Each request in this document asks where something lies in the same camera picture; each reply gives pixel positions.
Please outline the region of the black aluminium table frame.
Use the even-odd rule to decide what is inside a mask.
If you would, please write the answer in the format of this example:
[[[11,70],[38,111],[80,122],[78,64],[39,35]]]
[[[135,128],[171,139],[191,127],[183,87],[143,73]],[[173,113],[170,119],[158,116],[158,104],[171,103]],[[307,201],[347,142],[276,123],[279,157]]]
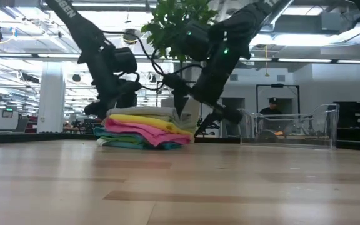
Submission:
[[[47,132],[42,134],[36,133],[0,133],[0,144],[5,143],[25,143],[32,141],[57,141],[57,140],[97,140],[92,134],[70,134]],[[203,144],[259,144],[274,146],[292,146],[299,148],[308,147],[327,147],[328,142],[318,139],[277,139],[275,142],[258,142],[250,138],[241,139],[236,137],[196,137],[195,143]],[[360,141],[340,140],[335,142],[335,147],[339,149],[352,149],[360,151]]]

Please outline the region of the white building column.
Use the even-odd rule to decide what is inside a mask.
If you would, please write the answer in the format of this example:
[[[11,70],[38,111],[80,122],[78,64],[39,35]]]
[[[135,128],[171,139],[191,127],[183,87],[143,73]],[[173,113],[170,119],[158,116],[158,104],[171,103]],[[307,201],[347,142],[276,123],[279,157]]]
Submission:
[[[38,133],[63,131],[66,75],[62,62],[44,62],[37,119]]]

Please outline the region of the black storage shelf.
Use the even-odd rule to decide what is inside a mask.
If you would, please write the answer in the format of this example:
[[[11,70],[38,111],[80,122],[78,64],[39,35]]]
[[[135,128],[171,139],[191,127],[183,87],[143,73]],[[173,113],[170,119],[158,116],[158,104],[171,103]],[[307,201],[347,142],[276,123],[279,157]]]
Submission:
[[[338,101],[337,139],[360,141],[360,101]]]

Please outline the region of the grey microfiber towel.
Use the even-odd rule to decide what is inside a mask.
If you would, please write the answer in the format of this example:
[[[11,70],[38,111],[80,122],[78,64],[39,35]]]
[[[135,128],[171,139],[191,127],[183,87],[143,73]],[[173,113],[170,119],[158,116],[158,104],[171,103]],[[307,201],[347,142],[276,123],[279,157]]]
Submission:
[[[171,107],[152,107],[152,106],[112,108],[107,111],[106,116],[110,116],[112,114],[144,116],[148,118],[149,115],[163,115],[163,116],[174,117],[174,109]]]

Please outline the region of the pale green microfiber towel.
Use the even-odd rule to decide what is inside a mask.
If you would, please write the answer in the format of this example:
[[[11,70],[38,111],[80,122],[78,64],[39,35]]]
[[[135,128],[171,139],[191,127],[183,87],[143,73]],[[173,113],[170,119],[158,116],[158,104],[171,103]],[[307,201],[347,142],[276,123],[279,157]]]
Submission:
[[[154,119],[160,119],[162,121],[168,121],[171,123],[181,123],[181,120],[178,117],[173,117],[173,116],[149,115],[149,117]]]

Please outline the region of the black ceiling dome lamp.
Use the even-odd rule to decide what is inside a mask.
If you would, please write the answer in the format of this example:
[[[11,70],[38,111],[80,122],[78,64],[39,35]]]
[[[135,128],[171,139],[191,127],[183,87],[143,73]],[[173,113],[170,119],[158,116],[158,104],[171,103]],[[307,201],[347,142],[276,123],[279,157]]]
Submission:
[[[136,29],[125,29],[122,40],[127,45],[134,45],[138,42],[138,35]]]

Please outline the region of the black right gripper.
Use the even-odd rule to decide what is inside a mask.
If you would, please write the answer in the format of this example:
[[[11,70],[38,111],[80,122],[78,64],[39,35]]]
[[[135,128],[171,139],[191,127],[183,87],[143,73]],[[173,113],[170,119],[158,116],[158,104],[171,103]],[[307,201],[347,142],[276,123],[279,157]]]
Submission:
[[[192,87],[191,95],[193,98],[200,103],[208,104],[212,107],[212,112],[206,116],[194,133],[195,137],[215,121],[228,120],[231,123],[239,124],[243,119],[243,113],[238,109],[216,104],[240,56],[240,52],[237,49],[230,48],[229,46],[220,46],[213,52],[198,80]],[[172,92],[172,95],[174,98],[174,108],[177,115],[181,117],[182,111],[189,100],[189,95],[180,92]]]

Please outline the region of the turquoise microfiber towel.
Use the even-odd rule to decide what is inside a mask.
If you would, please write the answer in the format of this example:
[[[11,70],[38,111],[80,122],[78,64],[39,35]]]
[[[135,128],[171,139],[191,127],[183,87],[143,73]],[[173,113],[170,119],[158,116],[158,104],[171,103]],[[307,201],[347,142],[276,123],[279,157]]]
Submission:
[[[132,144],[128,142],[111,142],[112,146],[110,147],[118,147],[118,148],[129,148],[129,149],[142,149],[142,150],[170,150],[180,148],[182,144],[176,142],[168,142],[164,141],[159,143],[157,146],[153,146],[144,136],[138,133],[116,133],[107,131],[104,127],[94,128],[93,131],[96,137],[101,138],[101,136],[141,136],[144,138],[144,142],[142,144]]]

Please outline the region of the yellow microfiber towel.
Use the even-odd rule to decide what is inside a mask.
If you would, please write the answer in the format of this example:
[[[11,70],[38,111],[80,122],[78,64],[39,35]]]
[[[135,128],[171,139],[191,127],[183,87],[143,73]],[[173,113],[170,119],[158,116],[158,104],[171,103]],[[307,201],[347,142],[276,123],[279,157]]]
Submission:
[[[133,115],[125,115],[125,114],[112,114],[107,117],[105,125],[112,124],[113,122],[119,124],[142,124],[166,131],[168,133],[194,136],[192,132],[189,132],[185,129],[181,129],[172,122],[163,121],[161,119],[155,119],[151,117],[133,116]]]

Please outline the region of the black rectangular floor frame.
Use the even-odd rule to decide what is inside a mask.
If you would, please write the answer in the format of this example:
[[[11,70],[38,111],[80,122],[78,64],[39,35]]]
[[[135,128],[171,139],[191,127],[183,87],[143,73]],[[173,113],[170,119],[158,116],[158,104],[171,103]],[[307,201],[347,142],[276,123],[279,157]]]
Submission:
[[[262,102],[268,102],[271,97],[291,100],[291,105],[286,106],[285,112],[297,114],[301,112],[300,85],[293,84],[257,84],[256,93],[256,112],[262,108]]]

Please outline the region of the person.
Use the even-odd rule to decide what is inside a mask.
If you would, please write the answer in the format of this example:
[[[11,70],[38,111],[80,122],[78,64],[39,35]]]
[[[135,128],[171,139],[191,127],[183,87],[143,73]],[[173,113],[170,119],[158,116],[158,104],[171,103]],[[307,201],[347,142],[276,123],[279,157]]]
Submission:
[[[278,98],[271,97],[269,99],[269,106],[265,107],[264,109],[260,110],[260,114],[263,115],[279,115],[282,112],[278,109]]]

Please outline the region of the clear plastic bin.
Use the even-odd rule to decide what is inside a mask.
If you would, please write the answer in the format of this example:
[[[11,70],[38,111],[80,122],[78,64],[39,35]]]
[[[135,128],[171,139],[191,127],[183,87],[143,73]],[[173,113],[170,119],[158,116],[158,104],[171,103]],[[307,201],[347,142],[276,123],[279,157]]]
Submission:
[[[338,104],[322,104],[307,114],[245,112],[239,123],[242,144],[336,149]]]

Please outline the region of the pink microfiber towel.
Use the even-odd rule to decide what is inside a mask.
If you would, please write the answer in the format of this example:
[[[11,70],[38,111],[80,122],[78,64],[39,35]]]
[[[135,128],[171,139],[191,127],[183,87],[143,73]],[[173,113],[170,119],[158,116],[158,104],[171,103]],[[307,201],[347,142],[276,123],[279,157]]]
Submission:
[[[179,129],[173,123],[165,121],[150,125],[108,119],[105,123],[105,128],[112,133],[140,134],[155,147],[164,142],[189,144],[194,140],[190,132]]]

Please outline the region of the white plant pot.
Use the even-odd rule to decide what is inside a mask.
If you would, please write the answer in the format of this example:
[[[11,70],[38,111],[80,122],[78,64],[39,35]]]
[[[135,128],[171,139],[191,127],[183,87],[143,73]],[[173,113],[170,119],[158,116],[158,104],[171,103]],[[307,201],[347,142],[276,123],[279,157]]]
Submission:
[[[191,133],[195,133],[198,129],[198,119],[200,114],[200,103],[193,99],[191,96],[187,101],[181,117],[177,115],[176,109],[174,108],[174,98],[168,97],[161,100],[161,107],[173,108],[174,117],[177,117],[181,120],[179,123],[174,123],[177,127],[185,129]]]

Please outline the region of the green leafy plant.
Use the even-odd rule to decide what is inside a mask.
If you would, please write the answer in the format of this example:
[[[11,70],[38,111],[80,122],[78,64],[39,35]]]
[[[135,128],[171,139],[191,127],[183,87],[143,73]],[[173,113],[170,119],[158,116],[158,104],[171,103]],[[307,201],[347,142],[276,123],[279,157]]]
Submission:
[[[159,57],[182,62],[189,59],[181,52],[179,35],[191,19],[203,25],[214,24],[218,11],[209,7],[210,1],[157,0],[156,8],[151,10],[152,19],[141,28],[141,32],[149,33],[147,43],[157,51]]]

